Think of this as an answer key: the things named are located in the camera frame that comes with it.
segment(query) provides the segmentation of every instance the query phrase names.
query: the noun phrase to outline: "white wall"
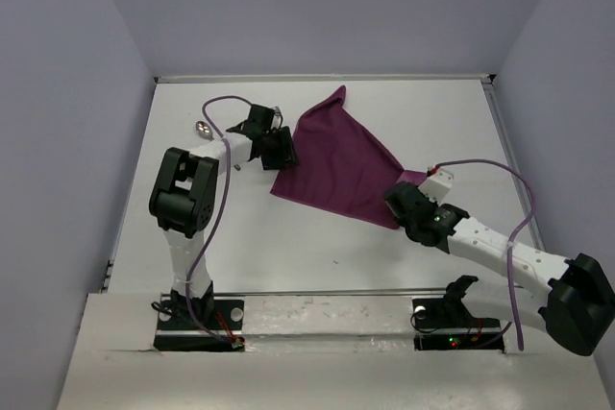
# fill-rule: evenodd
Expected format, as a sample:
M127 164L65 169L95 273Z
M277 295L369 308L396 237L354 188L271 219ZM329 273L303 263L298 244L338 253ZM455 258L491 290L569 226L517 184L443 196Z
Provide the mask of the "white wall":
M111 0L0 0L0 408L52 409L151 102Z
M538 0L114 0L156 75L496 73Z
M615 0L541 0L496 88L548 250L615 280ZM615 328L597 355L615 401Z

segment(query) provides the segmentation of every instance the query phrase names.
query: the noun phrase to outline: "screw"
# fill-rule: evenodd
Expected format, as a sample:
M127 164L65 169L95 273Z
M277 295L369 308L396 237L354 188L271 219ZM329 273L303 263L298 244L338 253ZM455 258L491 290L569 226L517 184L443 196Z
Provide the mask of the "screw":
M206 139L207 141L213 140L213 131L211 130L211 127L202 120L199 120L196 123L195 129L199 136L201 136L202 138Z

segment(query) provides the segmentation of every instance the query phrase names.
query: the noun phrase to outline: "white table surface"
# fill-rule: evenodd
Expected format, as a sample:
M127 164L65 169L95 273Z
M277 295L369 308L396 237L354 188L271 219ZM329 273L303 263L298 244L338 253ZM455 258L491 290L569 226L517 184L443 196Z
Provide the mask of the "white table surface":
M409 326L401 326L407 336L382 344L331 337L329 343L303 345L257 342L241 354L152 350L156 313L149 303L172 281L166 242L147 208L164 151L201 143L194 123L208 98L234 93L280 106L294 128L301 113L340 84L158 86L110 292L88 299L60 410L609 408L593 358L574 356L530 328L523 354L515 352L513 329L504 337L508 354L416 351ZM347 87L347 110L408 169L466 157L504 161L478 81L350 82ZM229 127L245 117L245 107L221 103L211 114ZM268 193L274 178L258 162L234 171L226 216L208 254L218 292L443 287L461 274L500 279L471 262L413 244L401 231L276 198ZM523 217L511 178L490 167L456 168L448 199L501 231ZM529 233L521 240L530 243ZM288 301L271 300L287 308ZM386 311L396 321L408 320L395 303ZM263 322L269 319L263 316Z
M151 347L156 296L90 295L59 410L610 408L593 358L538 330L526 329L526 352L508 354L416 351L411 333L395 341L249 342L243 353L159 352ZM405 319L411 330L397 303L383 302L394 329ZM514 350L514 333L505 342Z
M143 140L111 275L110 292L168 292L166 242L148 200L164 151L204 141L194 131L201 105L225 94L279 106L294 130L298 117L347 86L345 108L407 169L442 160L484 157L505 162L480 81L359 81L160 84ZM224 128L243 120L245 105L227 101L210 114ZM509 232L523 218L512 178L500 169L456 167L448 202L487 226ZM410 242L377 227L269 194L275 172L258 160L233 170L225 217L207 254L218 292L444 287L462 274L500 279L475 263ZM218 183L222 190L223 177ZM531 243L529 232L520 240Z

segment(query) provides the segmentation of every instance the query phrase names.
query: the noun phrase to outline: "cable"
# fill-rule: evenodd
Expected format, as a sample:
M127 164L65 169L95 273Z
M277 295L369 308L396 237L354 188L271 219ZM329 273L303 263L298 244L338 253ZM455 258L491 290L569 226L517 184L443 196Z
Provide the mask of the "cable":
M413 314L410 316L410 325L411 325L411 326L412 326L412 328L414 328L416 331L418 331L419 333L423 333L424 335L431 335L431 334L432 334L432 333L434 333L435 331L437 331L437 330L440 330L440 329L441 329L441 327L438 327L438 328L433 328L433 329L431 329L431 330L422 330L421 328L419 328L418 326L416 326L415 319L416 319L416 313L413 313Z
M215 103L216 101L221 101L221 100L239 100L239 101L246 103L249 106L252 105L250 101L240 96L224 95L224 96L218 96L216 98L211 98L210 100L205 101L205 103L203 104L203 107L201 108L201 111L203 112L203 116L205 117L205 120L207 120L209 126L218 134L218 136L222 138L222 142L224 143L224 147L226 150L227 166L226 166L226 178L224 180L224 192L222 193L222 201L220 202L220 208L218 209L218 214L215 217L215 221L213 222L213 226L211 227L211 231L209 232L209 236L207 240L203 244L203 247L201 248L201 250L198 252L196 259L192 263L192 266L190 266L190 270L188 271L188 274L185 277L186 279L185 303L187 305L188 312L190 313L190 319L192 320L192 323L194 323L197 327L202 329L206 334L208 334L212 338L215 338L216 340L224 342L224 343L234 344L235 343L234 338L228 338L228 337L225 338L223 336L218 335L217 333L214 333L213 331L208 329L206 326L204 326L197 319L196 314L194 313L194 309L192 308L192 303L190 302L190 281L192 280L192 275L194 274L194 271L196 270L197 266L199 265L199 263L205 256L205 251L208 249L209 244L211 243L211 240L213 240L213 236L218 231L218 227L220 226L220 220L222 219L222 214L224 213L224 208L226 207L227 199L229 198L229 187L231 185L231 146L229 145L229 141L227 141L224 138L224 134L222 133L222 131L213 123L211 118L208 116L208 112L207 112L207 107L211 103Z
M480 350L482 348L486 348L489 345L494 344L496 341L498 341L500 338L502 338L506 332L508 331L508 329L512 326L512 322L509 322L508 324L506 324L506 326L500 331L500 333L498 333L496 336L494 336L493 338L485 341L484 343L482 343L481 345L477 345L474 346L473 348L468 348L469 350Z
M517 180L519 180L523 184L523 186L526 188L526 190L528 191L529 213L526 215L524 220L521 223L519 223L519 225L513 230L513 232L510 233L510 236L508 237L508 246L506 248L506 277L508 279L508 295L510 296L510 307L512 308L512 319L515 324L515 330L517 333L517 347L519 348L519 350L523 350L525 345L524 345L524 339L523 339L523 331L521 329L521 319L519 316L519 307L517 306L517 297L515 296L514 267L512 264L512 260L513 260L512 248L514 245L514 241L517 238L517 235L519 234L521 229L523 229L524 226L527 225L534 216L534 213L536 211L535 206L534 206L534 197L533 197L533 194L531 192L531 188L529 187L528 182L524 180L524 178L519 173L514 171L508 165L504 165L503 163L496 162L495 160L487 160L484 158L469 158L466 160L452 160L449 162L440 162L436 164L430 170L430 173L432 174L435 173L440 167L446 167L448 165L463 165L467 163L486 163L488 165L495 165L496 167L503 168L508 173L513 175L515 178L517 178Z

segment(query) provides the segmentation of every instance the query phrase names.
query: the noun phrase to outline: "purple cloth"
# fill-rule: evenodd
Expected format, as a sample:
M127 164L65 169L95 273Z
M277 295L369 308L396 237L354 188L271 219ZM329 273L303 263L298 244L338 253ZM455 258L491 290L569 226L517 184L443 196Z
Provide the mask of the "purple cloth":
M293 142L300 165L282 170L271 193L339 215L396 229L384 192L398 181L420 184L344 107L346 87L304 113Z

